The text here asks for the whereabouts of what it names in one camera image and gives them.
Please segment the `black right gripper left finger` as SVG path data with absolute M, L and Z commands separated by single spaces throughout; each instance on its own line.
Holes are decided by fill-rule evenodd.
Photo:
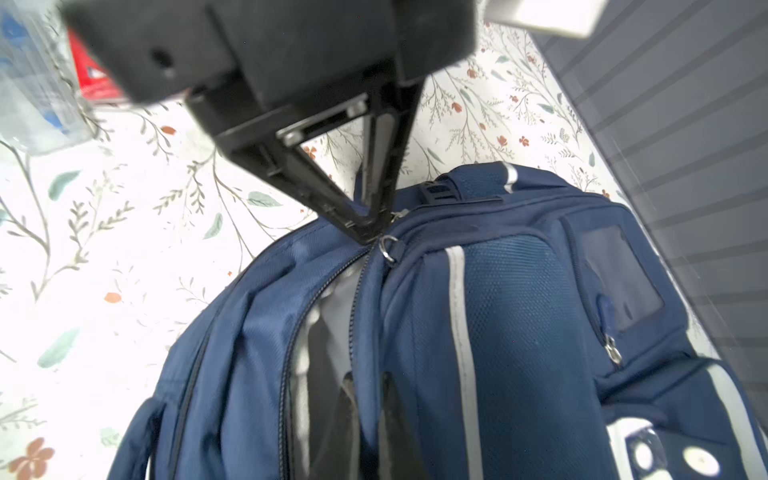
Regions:
M 326 450 L 328 479 L 360 478 L 360 414 L 352 373 L 342 381 Z

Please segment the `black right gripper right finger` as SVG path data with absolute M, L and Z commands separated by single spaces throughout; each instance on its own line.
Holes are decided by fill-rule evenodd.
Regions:
M 378 476 L 386 480 L 426 480 L 418 442 L 411 435 L 407 414 L 395 380 L 382 376 L 382 402 L 378 424 Z

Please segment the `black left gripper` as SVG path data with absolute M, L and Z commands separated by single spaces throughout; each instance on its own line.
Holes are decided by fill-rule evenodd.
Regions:
M 264 109 L 383 66 L 355 204 L 302 144 L 350 122 L 264 114 L 215 135 L 235 164 L 361 245 L 386 230 L 424 82 L 475 47 L 471 1 L 66 1 L 67 27 L 136 103 L 243 80 Z

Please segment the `red card pack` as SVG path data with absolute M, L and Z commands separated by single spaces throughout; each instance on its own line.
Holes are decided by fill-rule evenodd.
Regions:
M 90 56 L 77 35 L 66 28 L 80 96 L 94 104 L 127 103 L 122 90 L 102 66 Z

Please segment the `navy blue student backpack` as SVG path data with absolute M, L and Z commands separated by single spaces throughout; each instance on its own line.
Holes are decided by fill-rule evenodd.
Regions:
M 171 347 L 113 479 L 328 479 L 352 373 L 360 478 L 389 372 L 427 479 L 763 479 L 728 366 L 625 206 L 465 165 L 401 190 L 361 245 L 317 220 L 268 247 Z

